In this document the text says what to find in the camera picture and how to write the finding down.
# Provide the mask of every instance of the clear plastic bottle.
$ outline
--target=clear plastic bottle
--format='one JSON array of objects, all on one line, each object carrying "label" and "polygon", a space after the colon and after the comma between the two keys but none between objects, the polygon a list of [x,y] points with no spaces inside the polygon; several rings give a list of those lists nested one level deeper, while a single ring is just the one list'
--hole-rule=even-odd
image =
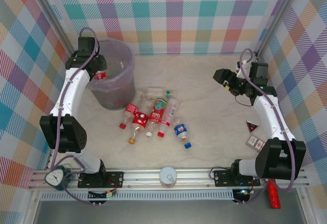
[{"label": "clear plastic bottle", "polygon": [[173,121],[174,115],[178,107],[179,107],[179,101],[174,98],[171,98],[162,116],[158,136],[164,137],[166,131],[170,126],[170,123]]},{"label": "clear plastic bottle", "polygon": [[173,122],[173,126],[177,138],[179,138],[181,142],[184,143],[184,147],[186,149],[189,149],[192,145],[188,137],[188,130],[185,124],[182,123],[181,118],[176,118],[175,121]]},{"label": "clear plastic bottle", "polygon": [[146,97],[148,99],[157,99],[157,98],[175,98],[175,90],[167,90],[164,87],[155,87],[149,86],[145,88]]},{"label": "clear plastic bottle", "polygon": [[122,122],[119,125],[119,127],[121,129],[124,130],[126,128],[126,124],[133,121],[135,114],[137,113],[137,110],[138,110],[139,106],[141,105],[144,96],[145,96],[144,90],[138,89],[136,91],[136,95],[135,95],[133,101],[131,103],[127,104],[127,106],[123,112]]},{"label": "clear plastic bottle", "polygon": [[152,137],[153,132],[157,129],[158,125],[160,124],[166,106],[167,106],[167,102],[164,99],[157,98],[155,100],[146,130],[147,131],[146,135],[148,137]]},{"label": "clear plastic bottle", "polygon": [[128,140],[130,144],[135,144],[136,138],[142,133],[147,125],[152,107],[152,100],[143,99],[143,102],[131,125],[131,137]]}]

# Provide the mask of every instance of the blue label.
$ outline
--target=blue label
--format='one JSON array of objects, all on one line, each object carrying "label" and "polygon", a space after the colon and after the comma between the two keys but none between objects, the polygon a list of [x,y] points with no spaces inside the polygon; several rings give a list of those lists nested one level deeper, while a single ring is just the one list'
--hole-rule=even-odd
[{"label": "blue label", "polygon": [[174,128],[174,131],[176,133],[176,136],[178,136],[180,133],[187,131],[185,125],[182,123]]}]

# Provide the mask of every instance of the trash bin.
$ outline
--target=trash bin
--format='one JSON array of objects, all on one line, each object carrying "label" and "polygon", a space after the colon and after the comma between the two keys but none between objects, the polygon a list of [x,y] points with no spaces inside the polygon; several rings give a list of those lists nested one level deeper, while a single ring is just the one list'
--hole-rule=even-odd
[{"label": "trash bin", "polygon": [[116,39],[99,41],[100,54],[107,62],[107,79],[92,79],[90,89],[102,107],[110,110],[122,109],[135,96],[135,58],[131,48]]}]

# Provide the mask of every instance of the clock face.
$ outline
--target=clock face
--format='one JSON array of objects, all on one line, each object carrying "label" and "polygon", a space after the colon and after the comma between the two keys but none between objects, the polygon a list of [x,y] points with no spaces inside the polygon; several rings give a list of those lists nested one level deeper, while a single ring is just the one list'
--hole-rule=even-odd
[{"label": "clock face", "polygon": [[52,186],[58,186],[63,179],[63,171],[62,169],[55,169],[47,174],[45,180],[48,184]]}]

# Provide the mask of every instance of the red bottle cap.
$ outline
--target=red bottle cap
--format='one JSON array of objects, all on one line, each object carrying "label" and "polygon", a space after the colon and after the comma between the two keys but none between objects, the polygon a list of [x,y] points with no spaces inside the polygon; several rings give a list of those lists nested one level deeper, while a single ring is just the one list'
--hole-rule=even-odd
[{"label": "red bottle cap", "polygon": [[121,128],[121,129],[125,129],[125,128],[126,128],[126,125],[125,125],[124,123],[121,123],[121,124],[119,125],[119,128]]}]

